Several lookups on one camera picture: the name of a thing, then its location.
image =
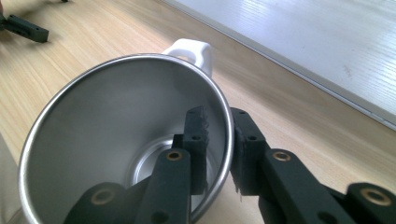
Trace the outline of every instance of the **stainless steel mug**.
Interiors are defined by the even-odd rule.
[[[130,187],[150,175],[158,154],[183,132],[186,112],[199,105],[209,123],[208,190],[193,196],[192,221],[213,202],[231,165],[233,120],[210,78],[210,46],[180,39],[164,53],[97,65],[46,105],[21,154],[20,195],[31,223],[63,223],[90,187]]]

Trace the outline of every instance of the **wood grain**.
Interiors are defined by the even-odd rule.
[[[0,32],[0,132],[15,161],[45,104],[72,78],[122,55],[160,53],[179,38],[208,42],[213,78],[271,147],[297,154],[323,184],[367,181],[396,192],[396,132],[162,1],[13,0],[15,14],[49,29],[37,44]],[[257,198],[240,203],[228,177],[200,223],[262,223]]]

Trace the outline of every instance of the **mug handle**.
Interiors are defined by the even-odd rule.
[[[212,48],[205,42],[179,39],[163,54],[186,57],[188,62],[201,68],[208,77],[212,77]]]

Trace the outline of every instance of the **metal cup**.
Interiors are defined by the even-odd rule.
[[[198,49],[208,53],[209,48]],[[200,61],[202,52],[182,52],[210,72],[210,65]],[[196,221],[228,174],[232,115],[219,87],[201,68],[164,54],[102,63],[47,104],[21,155],[20,195],[28,220],[63,223],[90,187],[115,182],[128,188],[150,175],[158,154],[170,148],[174,134],[183,133],[186,112],[199,105],[206,108],[209,123],[208,189],[192,197],[191,219]]]

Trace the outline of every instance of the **white mug handle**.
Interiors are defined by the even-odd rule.
[[[212,77],[212,48],[205,42],[179,39],[163,54],[186,57],[189,62],[201,68],[208,77]]]

